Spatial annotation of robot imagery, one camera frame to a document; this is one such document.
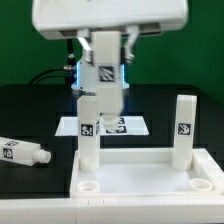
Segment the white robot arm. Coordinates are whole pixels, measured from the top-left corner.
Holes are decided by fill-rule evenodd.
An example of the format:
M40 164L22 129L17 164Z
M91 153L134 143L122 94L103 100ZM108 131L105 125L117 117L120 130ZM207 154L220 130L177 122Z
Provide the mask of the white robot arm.
M48 40L76 38L79 89L91 98L123 99L121 66L142 34L179 30L187 0L33 0L32 23Z

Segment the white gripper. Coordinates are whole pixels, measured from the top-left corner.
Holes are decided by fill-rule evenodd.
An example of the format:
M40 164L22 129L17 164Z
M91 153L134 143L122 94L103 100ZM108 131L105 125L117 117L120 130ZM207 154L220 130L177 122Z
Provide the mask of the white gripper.
M33 0L32 23L46 39L77 38L94 31L120 31L126 37L122 63L130 64L139 34L182 29L188 20L187 0ZM79 37L84 59L93 63L89 38Z

